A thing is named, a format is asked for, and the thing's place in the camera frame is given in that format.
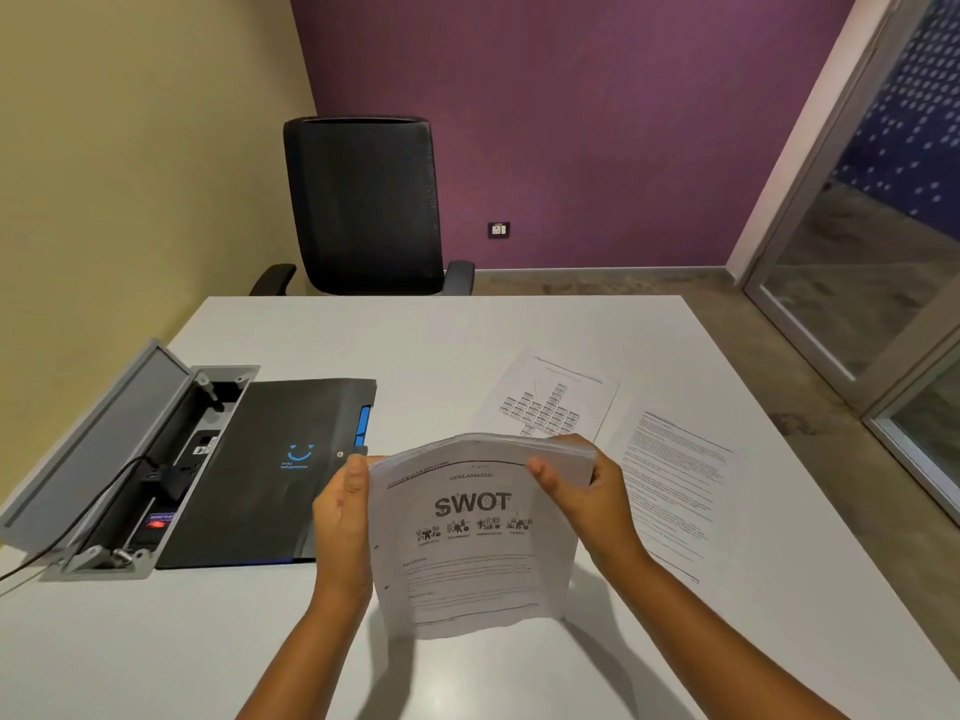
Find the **person's left hand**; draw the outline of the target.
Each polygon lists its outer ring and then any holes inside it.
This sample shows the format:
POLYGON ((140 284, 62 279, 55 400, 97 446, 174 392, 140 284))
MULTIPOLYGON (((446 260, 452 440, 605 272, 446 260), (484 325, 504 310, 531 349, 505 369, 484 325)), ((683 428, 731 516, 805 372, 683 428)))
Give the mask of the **person's left hand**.
POLYGON ((335 599, 363 612, 373 588, 367 509, 342 509, 341 470, 313 502, 316 598, 335 599))

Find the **person's right hand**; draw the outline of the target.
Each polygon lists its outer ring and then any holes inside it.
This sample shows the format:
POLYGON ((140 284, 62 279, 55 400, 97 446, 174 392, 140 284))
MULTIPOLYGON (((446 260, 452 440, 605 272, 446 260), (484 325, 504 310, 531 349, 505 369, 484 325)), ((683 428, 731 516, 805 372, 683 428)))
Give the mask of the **person's right hand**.
POLYGON ((634 526, 621 467, 582 435, 557 435, 549 441, 584 447, 593 454, 588 486, 571 483, 548 463, 572 485, 571 515, 567 520, 594 566, 607 575, 619 564, 645 558, 647 554, 634 526))

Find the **stack of printed paper sheets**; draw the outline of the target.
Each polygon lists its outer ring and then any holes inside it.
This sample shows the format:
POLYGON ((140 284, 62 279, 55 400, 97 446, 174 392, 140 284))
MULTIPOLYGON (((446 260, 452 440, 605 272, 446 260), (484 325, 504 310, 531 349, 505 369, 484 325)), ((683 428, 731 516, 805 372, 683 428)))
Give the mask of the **stack of printed paper sheets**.
POLYGON ((370 467, 371 574, 391 640, 564 617, 579 540, 528 471, 534 458, 592 482, 594 447, 518 435, 456 435, 370 467))

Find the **person's right forearm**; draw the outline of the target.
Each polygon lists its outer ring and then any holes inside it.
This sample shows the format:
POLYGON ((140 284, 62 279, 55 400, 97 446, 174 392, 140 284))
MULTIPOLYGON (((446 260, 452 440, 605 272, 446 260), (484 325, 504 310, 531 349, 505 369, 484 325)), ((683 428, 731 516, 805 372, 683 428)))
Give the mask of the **person's right forearm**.
POLYGON ((706 605, 635 540, 591 559, 708 720, 850 720, 706 605))

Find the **person's left forearm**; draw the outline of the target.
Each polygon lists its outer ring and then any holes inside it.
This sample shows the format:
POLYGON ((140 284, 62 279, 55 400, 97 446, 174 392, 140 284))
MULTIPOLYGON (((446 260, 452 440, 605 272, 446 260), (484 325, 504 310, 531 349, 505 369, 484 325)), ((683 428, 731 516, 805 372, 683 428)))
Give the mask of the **person's left forearm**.
POLYGON ((235 720, 326 720, 372 594, 370 582, 316 588, 235 720))

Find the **paper sheet with diagram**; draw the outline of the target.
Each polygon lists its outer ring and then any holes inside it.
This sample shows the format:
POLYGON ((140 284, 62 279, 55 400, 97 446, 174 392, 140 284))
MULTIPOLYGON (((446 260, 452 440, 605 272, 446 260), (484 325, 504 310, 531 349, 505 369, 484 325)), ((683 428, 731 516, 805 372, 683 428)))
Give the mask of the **paper sheet with diagram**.
POLYGON ((602 369, 525 348, 502 373, 469 425, 470 432, 596 440, 620 382, 602 369))

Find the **black document folder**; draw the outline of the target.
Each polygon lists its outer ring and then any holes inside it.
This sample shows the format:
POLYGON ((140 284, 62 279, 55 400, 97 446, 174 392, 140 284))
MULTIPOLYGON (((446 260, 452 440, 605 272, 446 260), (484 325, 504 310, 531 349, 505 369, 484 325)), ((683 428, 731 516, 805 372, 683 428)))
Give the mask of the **black document folder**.
POLYGON ((366 454, 374 379, 255 381, 163 540, 157 570, 313 563, 312 505, 366 454))

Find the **paper sheet with text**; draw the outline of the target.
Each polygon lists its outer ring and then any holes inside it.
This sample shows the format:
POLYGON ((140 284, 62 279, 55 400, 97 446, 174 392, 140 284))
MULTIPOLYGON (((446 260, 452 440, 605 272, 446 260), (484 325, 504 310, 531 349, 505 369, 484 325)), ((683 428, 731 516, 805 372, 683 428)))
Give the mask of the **paper sheet with text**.
POLYGON ((647 552, 712 601, 741 540, 748 452, 643 401, 630 406, 606 452, 622 470, 631 519, 647 552))

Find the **black mesh office chair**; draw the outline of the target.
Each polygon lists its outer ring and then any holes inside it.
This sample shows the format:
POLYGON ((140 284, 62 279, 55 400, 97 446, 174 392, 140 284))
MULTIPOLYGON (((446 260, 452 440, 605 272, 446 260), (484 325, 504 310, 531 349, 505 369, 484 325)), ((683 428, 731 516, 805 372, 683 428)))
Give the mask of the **black mesh office chair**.
POLYGON ((469 297, 475 265, 445 264, 433 140, 419 117, 283 124, 305 277, 336 297, 469 297))

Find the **glass door with grey frame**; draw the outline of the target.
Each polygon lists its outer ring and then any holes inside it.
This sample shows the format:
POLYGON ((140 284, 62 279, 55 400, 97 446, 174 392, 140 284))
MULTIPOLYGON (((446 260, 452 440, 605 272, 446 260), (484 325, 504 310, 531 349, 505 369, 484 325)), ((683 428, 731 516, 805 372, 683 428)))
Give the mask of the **glass door with grey frame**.
POLYGON ((746 295, 960 527, 960 0, 857 0, 746 295))

